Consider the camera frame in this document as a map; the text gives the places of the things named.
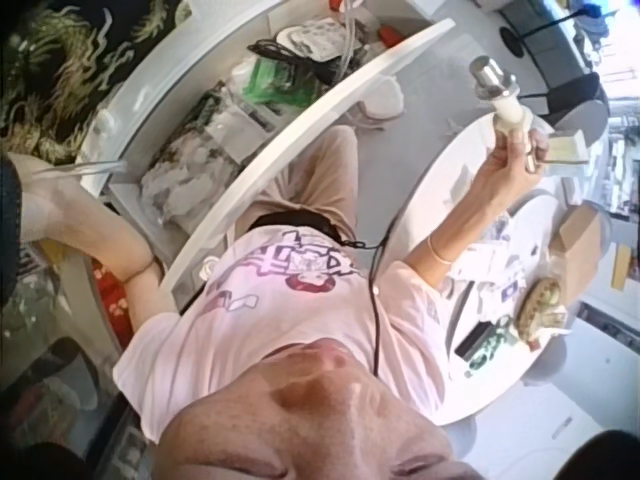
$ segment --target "hand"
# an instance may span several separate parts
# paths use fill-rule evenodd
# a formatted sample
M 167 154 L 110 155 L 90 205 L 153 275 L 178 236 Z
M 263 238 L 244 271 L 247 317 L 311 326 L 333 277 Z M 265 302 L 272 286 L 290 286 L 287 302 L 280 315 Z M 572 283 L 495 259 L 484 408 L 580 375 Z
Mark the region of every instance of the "hand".
M 529 138 L 536 160 L 544 160 L 549 148 L 546 136 L 531 130 Z M 512 130 L 508 138 L 496 131 L 496 147 L 478 170 L 467 194 L 469 200 L 489 208 L 496 215 L 509 208 L 542 178 L 544 168 L 540 164 L 536 173 L 527 172 L 526 156 L 521 130 Z

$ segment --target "dragon pattern fabric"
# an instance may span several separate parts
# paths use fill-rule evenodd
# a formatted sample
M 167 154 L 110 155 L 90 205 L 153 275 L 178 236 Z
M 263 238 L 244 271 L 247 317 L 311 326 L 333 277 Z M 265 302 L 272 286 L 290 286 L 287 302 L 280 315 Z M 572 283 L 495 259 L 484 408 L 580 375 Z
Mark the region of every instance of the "dragon pattern fabric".
M 96 112 L 172 30 L 188 0 L 53 0 L 3 46 L 0 143 L 75 162 Z

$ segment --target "bottle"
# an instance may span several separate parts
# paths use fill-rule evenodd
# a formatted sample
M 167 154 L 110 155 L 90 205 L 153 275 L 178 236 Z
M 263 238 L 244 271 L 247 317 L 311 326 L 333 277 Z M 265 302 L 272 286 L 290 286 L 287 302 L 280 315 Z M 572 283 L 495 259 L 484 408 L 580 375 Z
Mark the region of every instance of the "bottle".
M 516 83 L 516 77 L 506 70 L 502 70 L 498 64 L 486 55 L 476 58 L 469 65 L 471 75 L 476 79 L 476 95 L 481 100 L 490 101 L 496 109 L 493 124 L 496 130 L 509 135 L 514 129 L 524 132 L 525 151 L 527 152 L 527 172 L 535 173 L 536 161 L 531 155 L 531 142 L 529 130 L 533 123 L 531 110 L 521 105 L 518 101 L 520 87 Z

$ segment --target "green package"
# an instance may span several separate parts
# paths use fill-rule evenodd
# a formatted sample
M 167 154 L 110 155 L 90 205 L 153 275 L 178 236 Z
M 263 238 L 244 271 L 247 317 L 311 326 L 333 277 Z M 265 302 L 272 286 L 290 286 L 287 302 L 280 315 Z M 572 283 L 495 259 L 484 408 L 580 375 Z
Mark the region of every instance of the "green package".
M 256 104 L 281 103 L 306 108 L 320 96 L 320 84 L 313 72 L 303 66 L 259 57 L 242 93 Z

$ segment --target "pink t-shirt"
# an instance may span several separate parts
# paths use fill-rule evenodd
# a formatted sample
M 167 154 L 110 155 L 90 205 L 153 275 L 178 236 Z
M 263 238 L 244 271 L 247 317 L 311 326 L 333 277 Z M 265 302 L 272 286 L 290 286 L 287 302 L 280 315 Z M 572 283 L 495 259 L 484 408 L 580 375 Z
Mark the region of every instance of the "pink t-shirt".
M 440 295 L 401 262 L 376 285 L 380 380 L 429 417 L 448 364 Z M 262 227 L 224 254 L 182 318 L 147 321 L 113 375 L 157 442 L 181 409 L 279 347 L 335 338 L 371 369 L 374 328 L 367 279 L 342 247 L 310 228 Z

